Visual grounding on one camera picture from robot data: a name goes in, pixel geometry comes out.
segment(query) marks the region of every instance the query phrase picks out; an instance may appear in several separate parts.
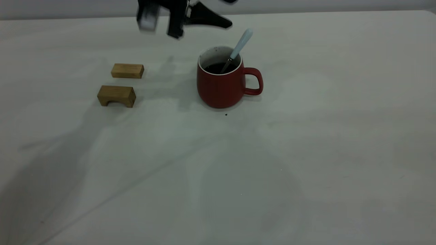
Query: rectangular wooden block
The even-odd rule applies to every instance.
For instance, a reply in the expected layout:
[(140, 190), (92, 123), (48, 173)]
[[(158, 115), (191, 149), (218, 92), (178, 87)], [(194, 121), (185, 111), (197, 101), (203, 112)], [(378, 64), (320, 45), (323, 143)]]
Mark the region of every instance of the rectangular wooden block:
[(111, 74), (113, 78), (141, 78), (144, 73), (143, 65), (115, 64)]
[(132, 87), (106, 86), (100, 88), (97, 98), (102, 106), (107, 106), (109, 102), (120, 102), (129, 108), (133, 107), (136, 100), (135, 91)]

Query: white wall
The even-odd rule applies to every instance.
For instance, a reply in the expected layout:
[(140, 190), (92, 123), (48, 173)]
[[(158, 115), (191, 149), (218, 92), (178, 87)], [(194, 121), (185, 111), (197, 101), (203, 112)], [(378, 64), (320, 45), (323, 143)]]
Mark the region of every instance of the white wall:
[[(436, 0), (202, 0), (222, 14), (403, 10), (436, 7)], [(0, 19), (134, 16), (137, 0), (0, 0)]]

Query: mug rim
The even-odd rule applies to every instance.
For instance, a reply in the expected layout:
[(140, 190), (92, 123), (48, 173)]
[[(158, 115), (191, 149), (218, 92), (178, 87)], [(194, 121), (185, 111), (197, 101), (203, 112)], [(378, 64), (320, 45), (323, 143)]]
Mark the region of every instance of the mug rim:
[(198, 57), (198, 62), (197, 62), (198, 66), (200, 67), (200, 69), (201, 69), (202, 71), (206, 72), (207, 74), (213, 75), (213, 76), (224, 76), (224, 75), (228, 75), (228, 74), (231, 74), (231, 73), (237, 71), (237, 70), (241, 67), (241, 65), (242, 65), (242, 55), (241, 55), (241, 54), (238, 54), (239, 57), (241, 58), (241, 61), (239, 62), (239, 65), (238, 65), (238, 67), (237, 67), (235, 70), (233, 70), (233, 71), (231, 71), (231, 72), (224, 73), (224, 74), (215, 74), (215, 73), (210, 73), (210, 72), (208, 72), (208, 71), (205, 71), (205, 70), (203, 69), (203, 67), (201, 66), (201, 64), (200, 64), (201, 56), (204, 55), (207, 51), (209, 51), (209, 50), (211, 50), (211, 49), (213, 49), (213, 48), (230, 48), (230, 49), (232, 49), (232, 50), (234, 49), (234, 48), (231, 48), (231, 47), (229, 47), (229, 46), (215, 46), (215, 47), (210, 47), (210, 48), (204, 50), (204, 51), (201, 53), (201, 55)]

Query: red mug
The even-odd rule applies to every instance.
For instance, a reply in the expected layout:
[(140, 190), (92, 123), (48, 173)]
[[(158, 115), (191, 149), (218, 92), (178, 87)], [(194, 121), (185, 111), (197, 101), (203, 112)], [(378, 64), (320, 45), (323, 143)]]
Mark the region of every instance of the red mug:
[[(205, 68), (224, 63), (230, 57), (233, 49), (230, 47), (213, 47), (203, 52), (198, 58), (197, 90), (201, 99), (210, 107), (227, 108), (238, 103), (243, 95), (260, 95), (263, 90), (263, 80), (260, 71), (255, 68), (245, 68), (242, 57), (238, 55), (233, 64), (237, 68), (225, 74), (213, 74)], [(254, 75), (259, 81), (259, 88), (245, 87), (245, 75)]]

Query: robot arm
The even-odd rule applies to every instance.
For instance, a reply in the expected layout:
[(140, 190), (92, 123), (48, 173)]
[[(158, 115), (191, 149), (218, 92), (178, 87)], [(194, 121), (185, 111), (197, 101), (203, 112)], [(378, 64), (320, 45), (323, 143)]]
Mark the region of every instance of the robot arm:
[[(237, 0), (223, 0), (234, 3)], [(179, 39), (183, 36), (184, 25), (211, 25), (229, 28), (232, 22), (212, 10), (201, 2), (190, 5), (189, 0), (138, 0), (138, 14), (136, 20), (141, 30), (155, 31), (160, 7), (170, 11), (168, 36)]]

